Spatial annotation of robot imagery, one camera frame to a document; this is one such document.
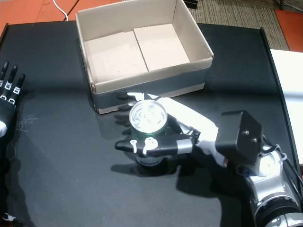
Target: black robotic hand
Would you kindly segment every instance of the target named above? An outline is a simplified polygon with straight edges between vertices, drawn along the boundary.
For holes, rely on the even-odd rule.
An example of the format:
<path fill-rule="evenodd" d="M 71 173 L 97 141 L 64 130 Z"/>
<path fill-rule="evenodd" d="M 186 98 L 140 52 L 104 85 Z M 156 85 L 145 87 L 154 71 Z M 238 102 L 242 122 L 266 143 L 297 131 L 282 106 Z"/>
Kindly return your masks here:
<path fill-rule="evenodd" d="M 18 70 L 18 65 L 14 65 L 9 77 L 5 80 L 8 67 L 9 62 L 6 61 L 0 72 L 0 138 L 6 134 L 11 123 L 20 90 L 25 79 L 25 74 L 21 74 L 18 80 L 15 80 L 16 83 L 14 83 Z"/>

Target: white surface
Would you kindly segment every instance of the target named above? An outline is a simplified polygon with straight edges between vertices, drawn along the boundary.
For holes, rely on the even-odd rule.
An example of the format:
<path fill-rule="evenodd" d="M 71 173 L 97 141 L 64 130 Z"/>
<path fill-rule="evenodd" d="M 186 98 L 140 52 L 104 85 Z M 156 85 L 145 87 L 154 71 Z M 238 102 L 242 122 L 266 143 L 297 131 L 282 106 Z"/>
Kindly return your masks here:
<path fill-rule="evenodd" d="M 172 24 L 134 28 L 134 34 L 149 71 L 189 62 Z"/>
<path fill-rule="evenodd" d="M 303 164 L 303 53 L 271 50 L 294 133 L 300 164 Z"/>

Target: screw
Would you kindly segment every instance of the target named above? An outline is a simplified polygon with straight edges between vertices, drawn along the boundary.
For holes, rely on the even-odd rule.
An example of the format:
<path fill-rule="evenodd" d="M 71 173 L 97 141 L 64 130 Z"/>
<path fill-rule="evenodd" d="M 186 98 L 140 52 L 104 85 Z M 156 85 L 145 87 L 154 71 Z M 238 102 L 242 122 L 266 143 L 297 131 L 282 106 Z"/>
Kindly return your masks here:
<path fill-rule="evenodd" d="M 248 135 L 250 134 L 250 131 L 245 130 L 245 131 L 243 132 L 243 134 L 246 135 L 246 136 L 248 136 Z"/>

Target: can lid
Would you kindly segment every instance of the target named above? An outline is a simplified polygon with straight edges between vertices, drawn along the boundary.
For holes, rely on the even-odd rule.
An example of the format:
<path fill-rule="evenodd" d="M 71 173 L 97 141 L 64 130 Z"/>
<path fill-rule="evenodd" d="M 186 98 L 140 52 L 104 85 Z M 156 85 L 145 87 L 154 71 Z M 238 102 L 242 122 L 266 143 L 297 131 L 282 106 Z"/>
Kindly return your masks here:
<path fill-rule="evenodd" d="M 160 103 L 151 99 L 142 100 L 132 107 L 129 121 L 136 130 L 153 133 L 165 126 L 167 113 Z"/>

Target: carpet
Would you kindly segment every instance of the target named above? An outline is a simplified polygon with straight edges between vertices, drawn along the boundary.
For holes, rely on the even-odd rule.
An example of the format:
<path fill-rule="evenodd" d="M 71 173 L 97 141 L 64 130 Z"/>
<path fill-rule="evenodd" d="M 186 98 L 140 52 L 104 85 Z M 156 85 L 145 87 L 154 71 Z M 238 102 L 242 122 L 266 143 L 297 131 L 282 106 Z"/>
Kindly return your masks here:
<path fill-rule="evenodd" d="M 197 9 L 190 9 L 190 12 L 197 23 L 263 27 L 271 49 L 289 50 L 274 5 L 269 2 L 259 4 L 257 0 L 200 0 Z"/>

